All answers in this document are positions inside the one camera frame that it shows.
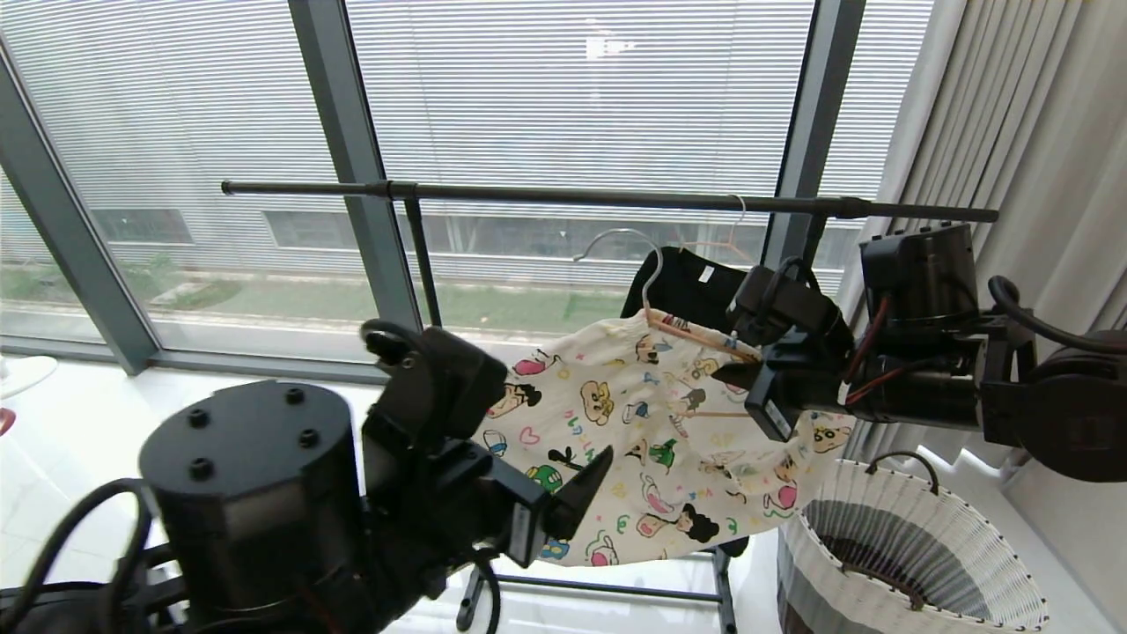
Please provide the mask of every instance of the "glass pane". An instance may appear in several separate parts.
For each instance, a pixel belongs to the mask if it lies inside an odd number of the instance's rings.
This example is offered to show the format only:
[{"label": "glass pane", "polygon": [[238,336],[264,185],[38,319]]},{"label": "glass pane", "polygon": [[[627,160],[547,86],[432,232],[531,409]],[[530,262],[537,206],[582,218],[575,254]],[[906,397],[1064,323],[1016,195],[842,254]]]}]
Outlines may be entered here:
[{"label": "glass pane", "polygon": [[163,346],[370,361],[375,315],[285,2],[5,1],[5,36]]},{"label": "glass pane", "polygon": [[[348,12],[391,178],[772,195],[813,5],[350,0]],[[736,220],[440,200],[424,214],[446,324],[526,342],[621,310],[648,247],[618,235],[573,264],[597,232],[716,240]],[[766,215],[745,224],[757,259]]]},{"label": "glass pane", "polygon": [[[868,0],[842,109],[818,194],[872,199],[904,90],[928,30],[934,0]],[[819,279],[840,278],[857,249],[864,218],[831,220],[818,248]]]},{"label": "glass pane", "polygon": [[0,334],[103,343],[3,172],[0,256]]}]

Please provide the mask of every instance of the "white curtain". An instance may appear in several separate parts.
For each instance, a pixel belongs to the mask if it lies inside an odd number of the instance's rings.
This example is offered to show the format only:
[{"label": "white curtain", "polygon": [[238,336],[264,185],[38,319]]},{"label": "white curtain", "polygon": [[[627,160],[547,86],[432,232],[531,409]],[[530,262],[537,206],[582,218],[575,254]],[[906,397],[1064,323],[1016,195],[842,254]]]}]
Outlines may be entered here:
[{"label": "white curtain", "polygon": [[[974,227],[983,306],[993,303],[986,279],[1003,274],[1023,305],[1062,329],[1122,324],[1127,217],[1116,203],[1127,194],[1127,44],[1116,25],[1125,10],[1111,0],[937,3],[880,194],[1000,209],[999,222]],[[862,234],[920,223],[875,218]],[[838,302],[858,331],[868,319],[861,287],[854,262]],[[1051,350],[1038,341],[1041,359]],[[977,434],[906,425],[867,425],[850,452],[864,461],[919,445],[949,462],[962,448],[994,466],[1013,456]]]}]

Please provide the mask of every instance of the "tiled floor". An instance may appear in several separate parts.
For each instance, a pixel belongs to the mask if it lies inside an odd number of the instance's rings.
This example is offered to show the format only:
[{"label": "tiled floor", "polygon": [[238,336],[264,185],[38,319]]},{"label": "tiled floor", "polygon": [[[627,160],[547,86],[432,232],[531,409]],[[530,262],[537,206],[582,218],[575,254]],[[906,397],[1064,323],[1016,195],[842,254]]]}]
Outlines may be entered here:
[{"label": "tiled floor", "polygon": [[[65,511],[98,484],[135,476],[136,456],[148,434],[166,417],[213,391],[251,381],[247,377],[149,370],[131,379],[109,366],[69,364],[43,384],[7,403],[16,425],[0,439],[0,587],[23,583],[46,535]],[[356,386],[327,386],[344,396],[358,426],[379,392]],[[943,472],[944,484],[975,504],[1021,554],[1048,596],[1055,632],[1112,634],[1091,601],[1072,582],[1033,533],[999,492],[992,474],[961,462]],[[96,511],[71,538],[52,571],[52,580],[105,580],[132,525],[133,502],[122,497]],[[152,539],[162,539],[159,530]],[[753,539],[731,566],[739,629],[780,632],[775,608],[775,536]],[[499,572],[516,573],[498,562]],[[613,569],[561,569],[535,564],[532,574],[598,583],[712,591],[708,560],[653,562]],[[436,601],[423,600],[389,632],[452,632],[468,573],[450,580]],[[672,602],[585,592],[544,592],[507,587],[502,632],[717,632],[709,604]],[[488,620],[483,599],[472,632]]]}]

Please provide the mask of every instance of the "laundry basket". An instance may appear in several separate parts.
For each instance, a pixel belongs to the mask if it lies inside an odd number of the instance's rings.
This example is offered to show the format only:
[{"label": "laundry basket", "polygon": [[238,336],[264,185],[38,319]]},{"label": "laundry basket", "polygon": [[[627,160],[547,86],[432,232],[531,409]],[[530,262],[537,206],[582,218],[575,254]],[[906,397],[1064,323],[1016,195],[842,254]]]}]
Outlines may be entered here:
[{"label": "laundry basket", "polygon": [[[911,456],[931,483],[877,468]],[[779,533],[787,634],[1040,632],[1046,600],[1005,539],[912,453],[838,461]]]}]

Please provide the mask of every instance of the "green lawn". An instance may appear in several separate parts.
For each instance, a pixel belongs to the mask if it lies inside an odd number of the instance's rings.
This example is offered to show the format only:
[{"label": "green lawn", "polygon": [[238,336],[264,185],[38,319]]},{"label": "green lawn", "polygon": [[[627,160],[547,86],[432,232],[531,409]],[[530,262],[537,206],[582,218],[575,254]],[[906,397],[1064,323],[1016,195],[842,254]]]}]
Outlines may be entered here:
[{"label": "green lawn", "polygon": [[[130,288],[141,301],[175,287],[178,271],[160,275],[126,270]],[[490,331],[570,333],[597,320],[616,316],[625,293],[577,292],[566,288],[503,288],[440,284],[438,305],[446,327]],[[416,288],[424,304],[423,288]],[[25,301],[77,303],[74,293],[53,267],[0,268],[0,296]],[[319,319],[363,322],[376,315],[367,284],[296,279],[222,279],[205,291],[183,297],[174,310],[205,310],[231,314],[260,314],[274,319]]]}]

